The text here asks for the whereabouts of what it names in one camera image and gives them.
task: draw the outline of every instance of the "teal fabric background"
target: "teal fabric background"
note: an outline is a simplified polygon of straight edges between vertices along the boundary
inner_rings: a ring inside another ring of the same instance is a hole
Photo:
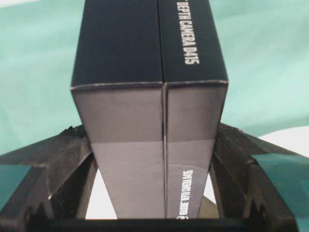
[[[0,154],[81,124],[69,86],[84,0],[0,8]],[[309,125],[309,1],[211,0],[230,86],[222,121]]]

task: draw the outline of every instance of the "box side panel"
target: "box side panel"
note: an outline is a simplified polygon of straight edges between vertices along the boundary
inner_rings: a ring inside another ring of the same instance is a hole
[[[208,0],[158,0],[165,82],[227,81]]]
[[[162,88],[73,95],[117,217],[164,218]]]
[[[168,218],[198,217],[225,94],[225,85],[168,89]]]
[[[162,82],[156,0],[86,0],[72,86]]]

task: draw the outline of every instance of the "white surface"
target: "white surface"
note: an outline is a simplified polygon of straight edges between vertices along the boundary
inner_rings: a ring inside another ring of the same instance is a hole
[[[117,219],[99,170],[93,184],[86,219]]]
[[[7,7],[7,6],[22,4],[22,3],[31,2],[31,1],[38,1],[38,0],[0,0],[0,7]]]
[[[279,130],[260,137],[267,142],[309,157],[309,126]]]
[[[211,177],[208,174],[207,176],[207,181],[206,181],[206,186],[204,190],[204,196],[207,197],[209,200],[211,200],[213,203],[216,204],[216,199],[214,197],[214,192],[212,188],[212,183],[211,183]]]

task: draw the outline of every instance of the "teal pad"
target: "teal pad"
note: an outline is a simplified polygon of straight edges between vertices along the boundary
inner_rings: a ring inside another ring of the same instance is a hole
[[[31,166],[0,165],[0,211],[18,188]]]
[[[309,159],[301,155],[253,155],[292,211],[298,230],[309,231]]]

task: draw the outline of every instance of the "depth camera box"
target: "depth camera box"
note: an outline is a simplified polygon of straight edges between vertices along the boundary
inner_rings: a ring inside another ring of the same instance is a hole
[[[197,218],[228,79],[207,0],[158,0],[167,218]]]
[[[118,218],[197,218],[227,74],[206,0],[86,0],[71,91]]]
[[[157,8],[157,0],[84,6],[71,92],[117,218],[165,217]]]

